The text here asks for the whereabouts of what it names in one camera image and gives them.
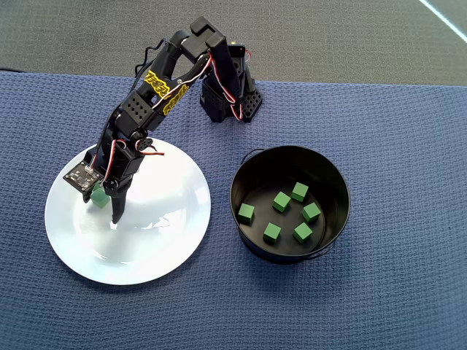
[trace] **yellow label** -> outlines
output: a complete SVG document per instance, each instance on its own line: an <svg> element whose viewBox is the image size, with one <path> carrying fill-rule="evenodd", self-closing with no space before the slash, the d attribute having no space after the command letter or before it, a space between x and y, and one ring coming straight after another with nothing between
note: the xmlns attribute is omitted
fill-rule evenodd
<svg viewBox="0 0 467 350"><path fill-rule="evenodd" d="M146 83L150 84L153 87L155 93L157 93L160 97L164 97L170 90L166 82L160 80L153 71L148 71L147 76L144 78L144 80Z"/></svg>
<svg viewBox="0 0 467 350"><path fill-rule="evenodd" d="M172 100L170 100L167 105L163 108L163 115L167 115L172 108L175 107L175 105L180 101L180 99L183 97L183 95L188 91L190 87L188 85L183 85L179 92L173 97Z"/></svg>

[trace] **table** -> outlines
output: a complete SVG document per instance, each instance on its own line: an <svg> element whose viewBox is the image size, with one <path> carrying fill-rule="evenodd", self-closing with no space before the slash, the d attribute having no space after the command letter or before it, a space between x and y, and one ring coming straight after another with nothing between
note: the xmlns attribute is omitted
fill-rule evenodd
<svg viewBox="0 0 467 350"><path fill-rule="evenodd" d="M214 124L190 89L152 136L200 166L212 196L194 255L130 287L55 256L44 206L131 78L0 73L0 348L464 349L467 87L259 82L248 125ZM327 255L274 265L240 241L228 189L251 149L302 145L347 180Z"/></svg>

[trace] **robotic arm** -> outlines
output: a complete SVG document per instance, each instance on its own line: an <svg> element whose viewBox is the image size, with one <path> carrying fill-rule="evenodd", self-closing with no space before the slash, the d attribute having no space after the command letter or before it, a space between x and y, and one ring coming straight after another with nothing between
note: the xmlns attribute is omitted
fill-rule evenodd
<svg viewBox="0 0 467 350"><path fill-rule="evenodd" d="M147 137L200 77L203 81L201 105L216 123L226 117L250 122L262 103L262 96L251 79L243 45L227 44L223 36L204 17L191 24L191 34L178 31L164 43L155 60L143 66L138 76L148 71L137 90L110 114L97 145L82 162L63 178L82 193L88 202L93 189L103 186L112 199L112 221L123 215L126 193L146 155L163 155ZM172 79L178 58L185 55L193 67Z"/></svg>

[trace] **cable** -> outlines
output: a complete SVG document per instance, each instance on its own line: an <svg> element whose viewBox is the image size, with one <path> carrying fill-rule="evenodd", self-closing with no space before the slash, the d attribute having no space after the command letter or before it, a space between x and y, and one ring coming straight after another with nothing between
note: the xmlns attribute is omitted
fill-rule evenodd
<svg viewBox="0 0 467 350"><path fill-rule="evenodd" d="M1 67L0 71L12 71L13 73L25 73L25 71L19 71L13 68Z"/></svg>
<svg viewBox="0 0 467 350"><path fill-rule="evenodd" d="M136 141L136 143L134 144L134 148L136 149L136 151L138 151L138 152L141 153L142 155L165 155L164 152L157 152L157 149L156 149L154 146L150 146L152 149L154 149L154 152L152 152L152 153L140 151L140 150L138 149L138 145L139 145L139 142L140 142L140 141L141 141L141 140Z"/></svg>
<svg viewBox="0 0 467 350"><path fill-rule="evenodd" d="M232 110L232 113L233 113L233 116L235 117L235 119L237 119L238 121L242 120L243 119L243 106L242 104L240 104L240 115L238 115L236 112L235 112L235 103L236 103L236 99L227 91L227 89L222 85L222 83L220 82L220 78L219 78L219 74L217 73L217 66L216 66L216 63L214 61L214 58L212 59L212 65L213 65L213 71L214 71L214 75L216 76L216 79L217 79L217 82L219 83L220 87L222 88L222 90L224 91L223 94L224 94L224 97L225 99L227 100L227 102L229 102L231 104L231 110Z"/></svg>
<svg viewBox="0 0 467 350"><path fill-rule="evenodd" d="M89 168L91 168L91 169L94 168L94 165L95 165L95 163L96 163L97 153L99 152L99 148L101 148L102 139L104 138L104 135L105 135L105 130L107 130L107 126L108 126L108 124L110 123L110 121L112 120L112 116L113 116L114 113L117 111L118 107L120 107L120 104L118 104L118 105L113 109L113 111L110 112L109 117L107 118L107 121L106 121L105 124L104 124L104 128L102 129L102 132L101 132L101 137L99 138L99 141L97 142L97 145L96 145L96 154L94 155L92 161L90 162Z"/></svg>
<svg viewBox="0 0 467 350"><path fill-rule="evenodd" d="M206 65L204 66L203 70L201 71L200 74L196 75L194 78L191 78L190 80L187 80L185 82L181 82L179 83L176 87L174 87L172 90L170 90L168 93L166 93L163 98L161 98L157 103L155 103L153 105L153 110L155 110L157 108L157 106L159 104L162 103L162 101L167 97L169 96L170 94L172 94L175 90L177 90L180 86L184 85L184 84L190 84L191 82L194 82L195 80L197 80L201 75L204 74L204 72L206 71L206 69L209 67L209 65L211 64L212 62L212 56L211 56L211 53L209 52L209 60L207 61Z"/></svg>
<svg viewBox="0 0 467 350"><path fill-rule="evenodd" d="M151 66L151 64L154 63L154 61L155 61L155 58L152 61L149 61L148 63L146 63L146 65L144 65L143 68L141 68L138 71L138 74L136 75L136 77L134 79L133 85L131 86L130 92L135 89L135 87L138 84L138 81L141 78L141 76L143 75L144 71L146 71L146 69L148 69Z"/></svg>
<svg viewBox="0 0 467 350"><path fill-rule="evenodd" d="M112 164L114 163L114 155L115 155L115 146L117 144L117 142L122 142L124 145L125 145L125 148L126 148L126 142L125 140L122 140L122 139L117 139L117 140L113 140L112 141L112 149L110 151L110 156L109 156L109 165L107 166L107 170L105 172L105 176L104 176L104 179L102 180L101 182L101 186L104 184L105 181L107 181L107 179L109 178L109 175L110 175L110 169L112 168Z"/></svg>
<svg viewBox="0 0 467 350"><path fill-rule="evenodd" d="M159 50L159 47L161 47L161 45L164 43L164 42L168 42L168 40L166 38L162 38L160 41L159 41L159 44L157 44L157 46L155 47L152 47L152 46L148 46L146 47L146 50L144 51L144 61L143 63L141 64L136 64L135 67L134 67L134 76L137 77L138 76L138 67L144 67L144 65L146 64L147 62L147 54L149 52L149 50Z"/></svg>
<svg viewBox="0 0 467 350"><path fill-rule="evenodd" d="M248 59L245 60L245 62L248 62L248 61L251 59L251 52L250 52L249 50L247 50L247 49L245 49L245 52L248 53L248 55L250 55L250 56L248 57Z"/></svg>

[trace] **black metal pot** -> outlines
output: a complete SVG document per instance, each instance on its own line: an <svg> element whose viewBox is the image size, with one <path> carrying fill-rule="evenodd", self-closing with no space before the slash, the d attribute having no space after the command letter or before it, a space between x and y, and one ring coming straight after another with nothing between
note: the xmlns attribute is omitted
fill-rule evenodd
<svg viewBox="0 0 467 350"><path fill-rule="evenodd" d="M350 194L339 170L323 155L297 146L275 147L245 159L233 178L230 202L233 218L243 242L257 256L273 263L310 260L329 252L343 231L350 214ZM279 191L290 194L296 182L309 186L303 203L292 200L284 213L272 207ZM309 224L312 237L299 244L293 230L304 222L302 208L315 202L322 214ZM237 219L242 203L255 207L250 225ZM279 225L275 244L263 240L269 222Z"/></svg>

